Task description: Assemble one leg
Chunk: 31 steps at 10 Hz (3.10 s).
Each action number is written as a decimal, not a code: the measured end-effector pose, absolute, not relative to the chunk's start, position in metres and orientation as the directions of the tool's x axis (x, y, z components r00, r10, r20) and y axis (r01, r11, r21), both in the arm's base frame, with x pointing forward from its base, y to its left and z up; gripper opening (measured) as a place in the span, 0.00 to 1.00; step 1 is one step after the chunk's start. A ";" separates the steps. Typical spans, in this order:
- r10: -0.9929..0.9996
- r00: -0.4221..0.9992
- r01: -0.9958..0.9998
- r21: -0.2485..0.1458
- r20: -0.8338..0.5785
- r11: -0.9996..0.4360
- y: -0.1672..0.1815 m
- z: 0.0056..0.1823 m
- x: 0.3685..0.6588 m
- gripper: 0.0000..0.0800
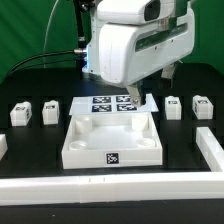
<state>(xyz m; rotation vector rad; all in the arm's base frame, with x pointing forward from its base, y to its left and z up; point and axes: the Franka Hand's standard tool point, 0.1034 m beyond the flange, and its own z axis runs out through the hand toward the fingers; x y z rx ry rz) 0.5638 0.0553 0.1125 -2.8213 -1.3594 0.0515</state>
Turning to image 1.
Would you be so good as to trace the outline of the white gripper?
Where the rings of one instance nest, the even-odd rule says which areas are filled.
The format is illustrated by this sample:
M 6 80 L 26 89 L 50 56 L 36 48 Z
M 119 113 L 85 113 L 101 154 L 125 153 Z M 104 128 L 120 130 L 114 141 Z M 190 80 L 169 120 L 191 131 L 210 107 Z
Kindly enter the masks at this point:
M 143 26 L 105 24 L 99 34 L 100 76 L 111 85 L 128 86 L 131 104 L 141 107 L 145 94 L 142 84 L 135 82 L 161 69 L 161 77 L 171 80 L 176 71 L 174 62 L 192 52 L 194 38 L 191 8 L 177 19 L 175 28 L 166 31 L 159 30 L 158 22 Z

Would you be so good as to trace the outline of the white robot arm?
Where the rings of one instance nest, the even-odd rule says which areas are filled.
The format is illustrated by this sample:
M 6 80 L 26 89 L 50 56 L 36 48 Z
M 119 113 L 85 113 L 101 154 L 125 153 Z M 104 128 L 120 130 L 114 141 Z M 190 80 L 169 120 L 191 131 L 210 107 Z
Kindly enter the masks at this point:
M 125 88 L 131 104 L 144 104 L 141 81 L 175 64 L 194 48 L 191 0 L 90 0 L 92 37 L 83 72 Z

